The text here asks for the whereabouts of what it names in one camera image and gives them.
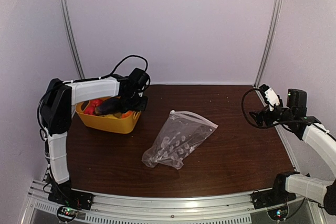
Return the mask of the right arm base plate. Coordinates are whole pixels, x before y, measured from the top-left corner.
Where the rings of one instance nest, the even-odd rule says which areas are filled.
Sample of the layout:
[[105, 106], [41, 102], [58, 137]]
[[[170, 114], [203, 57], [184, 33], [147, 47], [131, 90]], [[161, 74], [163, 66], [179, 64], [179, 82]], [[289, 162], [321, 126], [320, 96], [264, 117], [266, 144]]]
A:
[[285, 204], [289, 201], [295, 200], [296, 194], [293, 193], [275, 193], [273, 189], [264, 191], [255, 190], [251, 195], [251, 202], [254, 209], [269, 208], [276, 205]]

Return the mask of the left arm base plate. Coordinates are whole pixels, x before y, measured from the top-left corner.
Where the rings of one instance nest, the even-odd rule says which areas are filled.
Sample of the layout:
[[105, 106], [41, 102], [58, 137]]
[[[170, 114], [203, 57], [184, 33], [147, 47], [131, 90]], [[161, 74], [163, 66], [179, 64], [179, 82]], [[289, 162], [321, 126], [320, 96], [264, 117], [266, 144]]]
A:
[[48, 200], [78, 210], [90, 210], [93, 202], [93, 194], [72, 189], [63, 192], [56, 187], [52, 187]]

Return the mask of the purple toy eggplant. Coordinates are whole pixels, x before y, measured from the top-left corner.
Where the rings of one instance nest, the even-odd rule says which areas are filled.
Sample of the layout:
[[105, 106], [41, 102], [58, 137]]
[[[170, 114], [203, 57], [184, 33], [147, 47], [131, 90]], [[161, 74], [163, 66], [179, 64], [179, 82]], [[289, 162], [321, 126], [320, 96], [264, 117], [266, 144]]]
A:
[[95, 108], [96, 115], [108, 115], [121, 112], [122, 104], [119, 98], [111, 97], [104, 100], [101, 105]]

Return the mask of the clear zip top bag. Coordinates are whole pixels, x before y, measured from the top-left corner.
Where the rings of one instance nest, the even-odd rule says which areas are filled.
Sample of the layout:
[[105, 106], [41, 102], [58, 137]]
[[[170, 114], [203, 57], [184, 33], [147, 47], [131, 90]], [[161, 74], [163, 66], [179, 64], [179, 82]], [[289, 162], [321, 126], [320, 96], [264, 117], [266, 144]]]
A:
[[183, 160], [200, 146], [218, 125], [190, 111], [170, 111], [152, 146], [142, 156], [142, 162], [150, 168], [158, 164], [183, 167]]

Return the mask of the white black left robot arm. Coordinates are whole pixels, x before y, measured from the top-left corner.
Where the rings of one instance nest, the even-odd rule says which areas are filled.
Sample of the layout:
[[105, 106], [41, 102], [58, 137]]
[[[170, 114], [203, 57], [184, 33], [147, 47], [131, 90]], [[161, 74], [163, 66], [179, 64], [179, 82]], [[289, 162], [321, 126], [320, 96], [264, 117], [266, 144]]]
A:
[[67, 167], [66, 139], [72, 122], [73, 106], [98, 98], [113, 97], [110, 109], [100, 113], [115, 114], [128, 111], [144, 111], [148, 99], [143, 92], [150, 84], [146, 73], [122, 77], [118, 74], [83, 80], [61, 81], [52, 79], [41, 98], [38, 115], [41, 129], [48, 143], [47, 160], [56, 184], [70, 180]]

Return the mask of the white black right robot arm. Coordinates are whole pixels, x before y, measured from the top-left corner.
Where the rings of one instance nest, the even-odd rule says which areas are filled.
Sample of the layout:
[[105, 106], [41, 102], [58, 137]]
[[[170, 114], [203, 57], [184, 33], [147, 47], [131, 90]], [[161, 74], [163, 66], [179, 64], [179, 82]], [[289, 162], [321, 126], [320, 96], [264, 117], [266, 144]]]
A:
[[[268, 85], [249, 90], [254, 91], [261, 94], [266, 105], [259, 111], [247, 113], [243, 110], [247, 123], [261, 130], [282, 126], [312, 147], [334, 173], [335, 137], [316, 117], [307, 115], [307, 93], [300, 89], [289, 89], [287, 104], [284, 105], [280, 96]], [[296, 195], [316, 202], [329, 215], [335, 215], [335, 181], [314, 179], [299, 172], [278, 174], [272, 189], [252, 193], [251, 197], [254, 207], [259, 209], [286, 204]]]

